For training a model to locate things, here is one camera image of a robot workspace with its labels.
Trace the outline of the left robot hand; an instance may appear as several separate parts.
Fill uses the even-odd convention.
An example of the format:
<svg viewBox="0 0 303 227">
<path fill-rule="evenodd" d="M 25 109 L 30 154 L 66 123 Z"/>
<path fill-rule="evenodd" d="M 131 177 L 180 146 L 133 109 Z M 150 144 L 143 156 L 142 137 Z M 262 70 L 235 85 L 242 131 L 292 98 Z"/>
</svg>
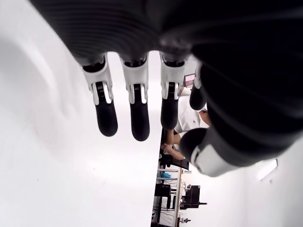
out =
<svg viewBox="0 0 303 227">
<path fill-rule="evenodd" d="M 122 62 L 132 134 L 149 136 L 148 53 L 161 60 L 166 142 L 178 122 L 185 63 L 198 60 L 189 103 L 208 128 L 178 140 L 200 173 L 217 177 L 285 153 L 303 135 L 303 3 L 300 0 L 34 0 L 83 68 L 100 132 L 118 124 L 108 52 Z"/>
</svg>

